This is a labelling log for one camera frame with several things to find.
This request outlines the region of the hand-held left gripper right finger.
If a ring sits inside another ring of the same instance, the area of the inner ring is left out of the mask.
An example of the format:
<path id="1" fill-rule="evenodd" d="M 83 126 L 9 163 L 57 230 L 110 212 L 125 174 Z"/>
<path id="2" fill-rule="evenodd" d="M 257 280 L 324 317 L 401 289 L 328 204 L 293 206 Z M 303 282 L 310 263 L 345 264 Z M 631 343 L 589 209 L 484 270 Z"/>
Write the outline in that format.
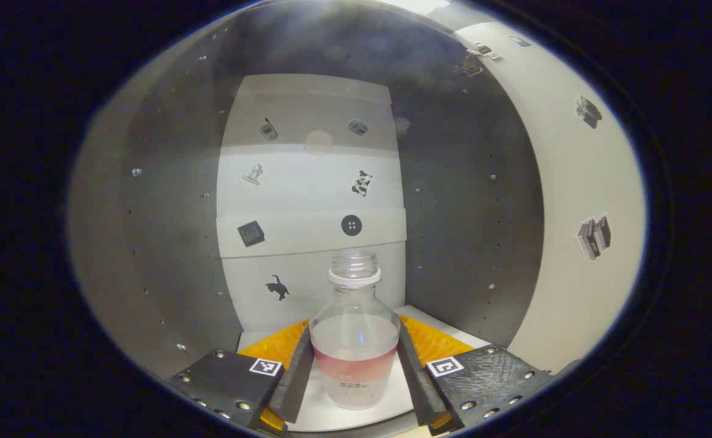
<path id="1" fill-rule="evenodd" d="M 397 354 L 418 424 L 432 436 L 487 426 L 554 377 L 504 347 L 471 347 L 401 315 Z"/>

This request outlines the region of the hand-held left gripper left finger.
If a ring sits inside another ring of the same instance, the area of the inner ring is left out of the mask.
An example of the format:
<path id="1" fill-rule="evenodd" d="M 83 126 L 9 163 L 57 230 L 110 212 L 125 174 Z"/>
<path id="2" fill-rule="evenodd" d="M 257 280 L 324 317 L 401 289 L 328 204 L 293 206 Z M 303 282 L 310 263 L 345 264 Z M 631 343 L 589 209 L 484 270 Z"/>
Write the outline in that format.
<path id="1" fill-rule="evenodd" d="M 175 372 L 169 383 L 223 420 L 287 436 L 313 365 L 308 323 L 297 322 L 238 352 L 214 349 Z"/>

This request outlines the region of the clear bottle with pink label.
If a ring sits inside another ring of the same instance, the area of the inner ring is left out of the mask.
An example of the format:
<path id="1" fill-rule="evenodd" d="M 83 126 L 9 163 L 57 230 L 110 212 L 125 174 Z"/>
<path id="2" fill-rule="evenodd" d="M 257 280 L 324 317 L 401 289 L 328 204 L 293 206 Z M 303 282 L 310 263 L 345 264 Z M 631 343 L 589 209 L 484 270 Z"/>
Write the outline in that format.
<path id="1" fill-rule="evenodd" d="M 331 300 L 309 321 L 315 363 L 335 405 L 362 410 L 383 398 L 400 336 L 400 318 L 378 297 L 377 255 L 346 249 L 333 257 Z"/>

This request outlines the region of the grey cabinet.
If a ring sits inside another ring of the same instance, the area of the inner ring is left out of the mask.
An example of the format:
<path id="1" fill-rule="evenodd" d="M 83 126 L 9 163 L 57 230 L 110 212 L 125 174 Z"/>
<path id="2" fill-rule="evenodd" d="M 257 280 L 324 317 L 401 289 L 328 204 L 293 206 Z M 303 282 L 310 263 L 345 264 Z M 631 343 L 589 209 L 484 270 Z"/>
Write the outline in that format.
<path id="1" fill-rule="evenodd" d="M 545 217 L 511 98 L 486 67 L 453 72 L 453 34 L 487 21 L 503 23 L 264 0 L 142 67 L 95 116 L 67 205 L 73 269 L 117 346 L 169 380 L 311 316 L 349 248 L 377 253 L 390 308 L 514 340 Z"/>

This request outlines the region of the white cabinet shelf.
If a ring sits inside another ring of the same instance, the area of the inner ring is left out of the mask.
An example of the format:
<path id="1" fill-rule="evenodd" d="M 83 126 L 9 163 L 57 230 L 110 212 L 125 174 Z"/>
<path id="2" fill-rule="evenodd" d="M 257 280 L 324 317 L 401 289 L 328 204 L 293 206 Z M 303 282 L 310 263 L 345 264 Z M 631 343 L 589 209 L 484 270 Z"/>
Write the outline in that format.
<path id="1" fill-rule="evenodd" d="M 414 306 L 406 305 L 395 308 L 395 311 L 407 316 L 414 321 L 425 324 L 447 336 L 456 339 L 471 349 L 483 347 L 489 342 L 471 336 L 454 328 L 442 321 L 418 310 Z M 268 336 L 275 335 L 270 331 L 244 331 L 237 346 L 239 354 L 253 346 L 253 344 L 264 343 Z M 346 432 L 354 432 L 356 436 L 394 436 L 405 433 L 411 429 L 417 429 L 416 416 L 414 415 L 411 394 L 405 381 L 403 369 L 397 354 L 393 356 L 393 363 L 390 375 L 386 381 L 383 397 L 377 405 L 361 410 L 344 409 L 336 405 L 326 391 L 326 375 L 319 370 L 317 360 L 313 360 L 312 368 L 305 389 L 305 395 L 301 402 L 301 407 L 297 421 L 287 422 L 289 431 L 292 434 L 334 434 L 334 436 L 345 436 Z M 390 426 L 387 421 L 398 420 L 398 426 Z M 388 426 L 389 431 L 385 433 L 367 432 L 368 426 L 378 426 L 379 422 L 385 422 L 383 426 Z"/>

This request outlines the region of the metal door hinge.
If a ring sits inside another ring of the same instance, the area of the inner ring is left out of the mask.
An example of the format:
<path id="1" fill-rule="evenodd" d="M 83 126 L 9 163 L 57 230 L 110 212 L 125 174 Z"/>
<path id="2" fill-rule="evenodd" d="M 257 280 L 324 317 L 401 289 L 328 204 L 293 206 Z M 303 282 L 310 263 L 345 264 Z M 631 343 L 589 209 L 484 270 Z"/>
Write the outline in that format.
<path id="1" fill-rule="evenodd" d="M 467 48 L 461 62 L 453 67 L 453 72 L 461 73 L 465 77 L 476 77 L 485 70 L 487 62 L 501 62 L 503 56 L 495 52 L 482 41 L 473 42 L 475 47 Z"/>

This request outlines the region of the wide ceiling light panel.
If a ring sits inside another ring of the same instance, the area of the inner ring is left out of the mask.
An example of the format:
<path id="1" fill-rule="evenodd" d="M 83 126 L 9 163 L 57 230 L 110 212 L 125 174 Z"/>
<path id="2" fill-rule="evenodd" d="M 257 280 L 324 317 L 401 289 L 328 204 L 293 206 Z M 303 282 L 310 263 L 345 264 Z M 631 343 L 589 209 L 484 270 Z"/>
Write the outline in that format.
<path id="1" fill-rule="evenodd" d="M 398 8 L 406 9 L 422 16 L 428 16 L 431 12 L 436 11 L 436 9 L 441 9 L 443 7 L 449 6 L 450 2 L 448 0 L 379 0 Z"/>

